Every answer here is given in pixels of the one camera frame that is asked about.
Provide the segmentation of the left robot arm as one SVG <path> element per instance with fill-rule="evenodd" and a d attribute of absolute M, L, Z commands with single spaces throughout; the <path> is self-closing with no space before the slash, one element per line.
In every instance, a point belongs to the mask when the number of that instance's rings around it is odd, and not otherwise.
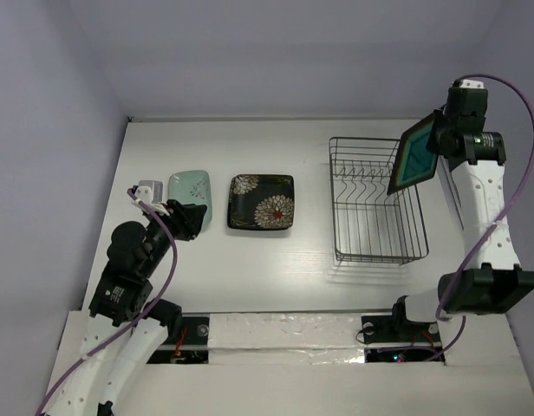
<path fill-rule="evenodd" d="M 114 229 L 77 361 L 49 389 L 39 415 L 115 414 L 157 348 L 186 336 L 181 307 L 151 297 L 150 279 L 177 241 L 197 237 L 207 207 L 174 199 L 133 202 L 149 223 L 129 221 Z"/>

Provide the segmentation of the dark green square plate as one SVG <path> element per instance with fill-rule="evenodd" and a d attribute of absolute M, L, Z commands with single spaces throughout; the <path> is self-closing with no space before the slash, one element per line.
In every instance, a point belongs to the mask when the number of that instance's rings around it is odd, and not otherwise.
<path fill-rule="evenodd" d="M 387 195 L 418 185 L 434 176 L 438 157 L 427 150 L 433 123 L 434 114 L 429 114 L 401 135 Z"/>

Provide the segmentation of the black floral square plate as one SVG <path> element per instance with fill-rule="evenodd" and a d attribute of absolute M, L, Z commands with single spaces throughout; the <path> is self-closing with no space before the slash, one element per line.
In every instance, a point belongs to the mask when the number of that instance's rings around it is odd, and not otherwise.
<path fill-rule="evenodd" d="M 238 176 L 234 176 L 231 179 L 229 196 L 227 200 L 227 226 L 231 229 L 237 229 L 237 224 L 234 221 L 235 215 L 237 214 L 237 201 L 238 196 L 235 193 L 236 185 L 238 184 Z"/>

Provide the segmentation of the light green plate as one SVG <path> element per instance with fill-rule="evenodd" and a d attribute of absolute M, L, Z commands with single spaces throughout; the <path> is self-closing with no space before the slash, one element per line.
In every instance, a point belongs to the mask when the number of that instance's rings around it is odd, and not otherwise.
<path fill-rule="evenodd" d="M 212 221 L 212 189 L 209 173 L 205 170 L 191 170 L 174 173 L 168 181 L 168 198 L 183 205 L 205 205 L 202 224 L 205 231 Z"/>

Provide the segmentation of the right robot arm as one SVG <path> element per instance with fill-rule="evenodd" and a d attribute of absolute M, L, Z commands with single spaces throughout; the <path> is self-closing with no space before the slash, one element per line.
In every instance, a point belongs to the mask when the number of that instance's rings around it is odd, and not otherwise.
<path fill-rule="evenodd" d="M 481 80 L 454 81 L 446 104 L 400 137 L 387 192 L 431 179 L 444 160 L 459 200 L 465 258 L 435 289 L 395 302 L 388 328 L 397 339 L 456 315 L 502 315 L 534 289 L 534 272 L 523 269 L 511 241 L 505 142 L 485 130 L 487 102 Z"/>

